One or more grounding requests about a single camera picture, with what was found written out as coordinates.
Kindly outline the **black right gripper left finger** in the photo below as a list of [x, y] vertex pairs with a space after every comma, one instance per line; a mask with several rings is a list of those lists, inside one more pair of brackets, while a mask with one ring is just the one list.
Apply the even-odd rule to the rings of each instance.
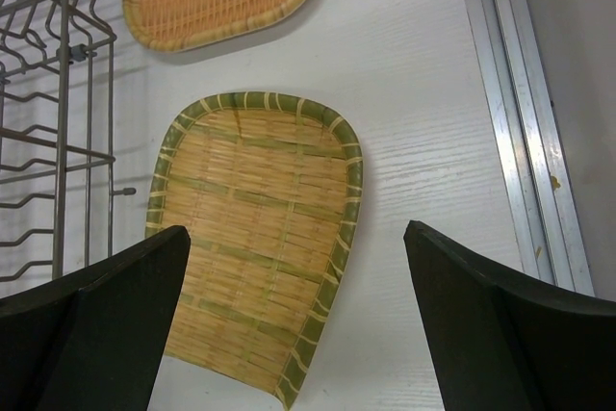
[[4, 410], [144, 410], [190, 253], [171, 226], [1, 300]]

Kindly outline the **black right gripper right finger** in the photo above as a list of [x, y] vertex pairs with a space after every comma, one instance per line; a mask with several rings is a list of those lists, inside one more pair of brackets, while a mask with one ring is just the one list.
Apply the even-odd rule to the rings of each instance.
[[417, 220], [404, 243], [446, 409], [614, 409], [614, 302], [513, 270]]

